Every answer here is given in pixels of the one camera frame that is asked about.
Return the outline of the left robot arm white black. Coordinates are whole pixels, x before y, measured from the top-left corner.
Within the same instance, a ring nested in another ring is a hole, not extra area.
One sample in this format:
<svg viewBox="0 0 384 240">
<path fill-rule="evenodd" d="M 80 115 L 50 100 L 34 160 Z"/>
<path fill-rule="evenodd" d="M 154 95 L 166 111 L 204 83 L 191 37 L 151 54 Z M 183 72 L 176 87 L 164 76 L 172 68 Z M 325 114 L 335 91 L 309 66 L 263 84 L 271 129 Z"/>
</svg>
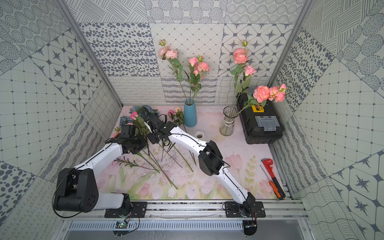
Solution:
<svg viewBox="0 0 384 240">
<path fill-rule="evenodd" d="M 121 132 L 108 139 L 106 145 L 88 160 L 74 168 L 61 170 L 52 202 L 54 212 L 88 213 L 117 209 L 123 214 L 130 214 L 133 207 L 129 196 L 100 193 L 96 177 L 123 154 L 139 153 L 146 144 L 145 138 L 136 134 L 135 125 L 123 125 Z"/>
</svg>

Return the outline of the pink carnation spray stem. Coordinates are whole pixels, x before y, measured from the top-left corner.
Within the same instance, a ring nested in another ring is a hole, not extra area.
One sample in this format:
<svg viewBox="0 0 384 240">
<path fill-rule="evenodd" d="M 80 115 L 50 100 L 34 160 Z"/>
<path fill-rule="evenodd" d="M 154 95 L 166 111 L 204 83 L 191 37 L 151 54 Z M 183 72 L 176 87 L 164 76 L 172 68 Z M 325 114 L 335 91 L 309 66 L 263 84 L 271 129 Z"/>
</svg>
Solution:
<svg viewBox="0 0 384 240">
<path fill-rule="evenodd" d="M 179 52 L 177 50 L 172 49 L 170 46 L 166 45 L 166 40 L 161 39 L 159 42 L 161 49 L 159 50 L 159 57 L 163 61 L 168 61 L 170 66 L 170 69 L 172 70 L 172 74 L 179 82 L 181 89 L 183 91 L 184 97 L 187 100 L 187 95 L 185 93 L 185 90 L 183 88 L 182 80 L 183 80 L 183 72 L 184 67 L 179 61 Z"/>
</svg>

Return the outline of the pink rose single stem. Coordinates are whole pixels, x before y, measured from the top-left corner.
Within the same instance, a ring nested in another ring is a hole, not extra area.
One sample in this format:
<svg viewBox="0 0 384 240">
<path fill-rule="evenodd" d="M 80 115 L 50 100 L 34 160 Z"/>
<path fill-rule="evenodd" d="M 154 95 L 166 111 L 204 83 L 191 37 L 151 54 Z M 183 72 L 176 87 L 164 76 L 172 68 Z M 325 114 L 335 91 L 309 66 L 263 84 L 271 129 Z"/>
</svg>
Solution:
<svg viewBox="0 0 384 240">
<path fill-rule="evenodd" d="M 194 100 L 196 97 L 196 90 L 198 88 L 198 70 L 197 70 L 197 65 L 198 65 L 198 58 L 190 58 L 188 61 L 188 66 L 189 66 L 189 73 L 185 72 L 187 74 L 187 82 L 190 86 L 190 99 Z"/>
</svg>

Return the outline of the large pink peony spray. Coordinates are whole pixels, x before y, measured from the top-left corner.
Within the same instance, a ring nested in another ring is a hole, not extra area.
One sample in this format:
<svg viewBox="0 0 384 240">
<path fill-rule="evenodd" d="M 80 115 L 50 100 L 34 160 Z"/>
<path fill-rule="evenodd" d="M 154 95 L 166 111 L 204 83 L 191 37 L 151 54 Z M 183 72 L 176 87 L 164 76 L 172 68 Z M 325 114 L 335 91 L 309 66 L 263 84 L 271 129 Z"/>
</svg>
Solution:
<svg viewBox="0 0 384 240">
<path fill-rule="evenodd" d="M 240 74 L 244 71 L 245 64 L 248 61 L 248 50 L 247 50 L 248 41 L 242 41 L 242 47 L 235 50 L 233 53 L 234 63 L 236 67 L 230 71 L 230 73 L 234 76 L 234 95 L 232 106 L 236 104 L 236 96 L 237 96 L 237 88 Z"/>
</svg>

